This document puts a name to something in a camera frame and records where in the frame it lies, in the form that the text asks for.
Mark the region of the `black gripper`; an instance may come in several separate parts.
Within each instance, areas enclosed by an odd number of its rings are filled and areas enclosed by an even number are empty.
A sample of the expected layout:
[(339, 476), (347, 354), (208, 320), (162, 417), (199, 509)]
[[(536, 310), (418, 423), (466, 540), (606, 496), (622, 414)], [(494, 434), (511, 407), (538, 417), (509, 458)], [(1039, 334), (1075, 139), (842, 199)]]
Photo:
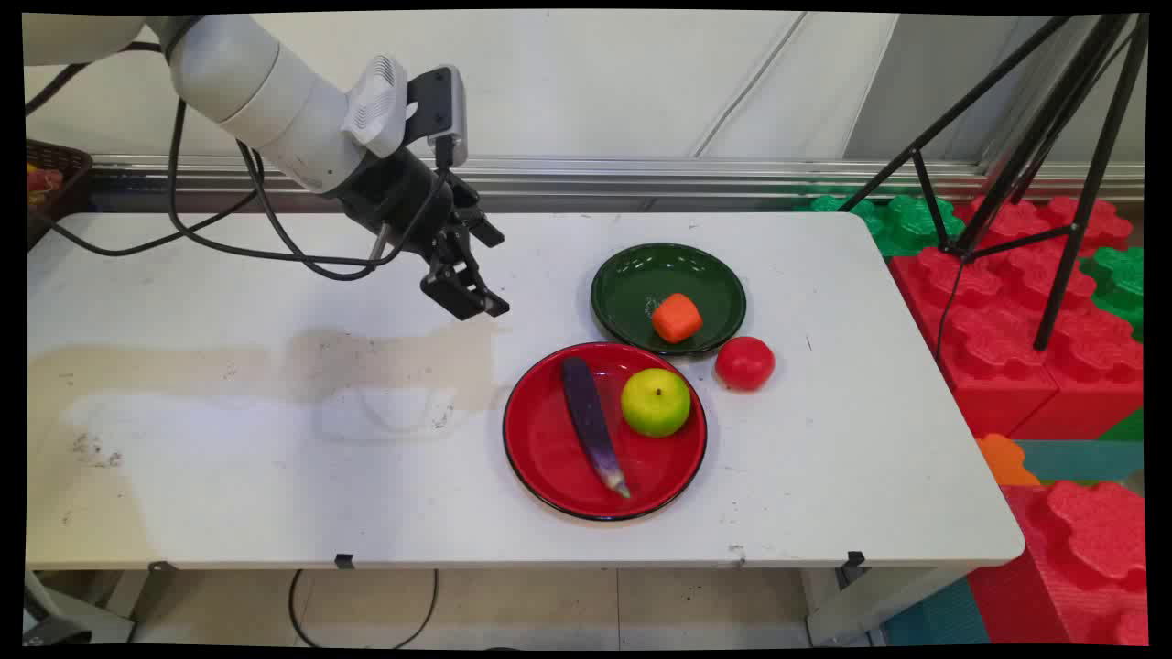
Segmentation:
[[(390, 225), (389, 242), (403, 252), (429, 258), (421, 291), (458, 320), (482, 313), (499, 317), (511, 306), (481, 277), (470, 235), (493, 249), (504, 235), (481, 210), (481, 195), (451, 172), (432, 170), (406, 147), (387, 158), (364, 156), (335, 189), (350, 220), (377, 235)], [(441, 231), (459, 220), (469, 231)]]

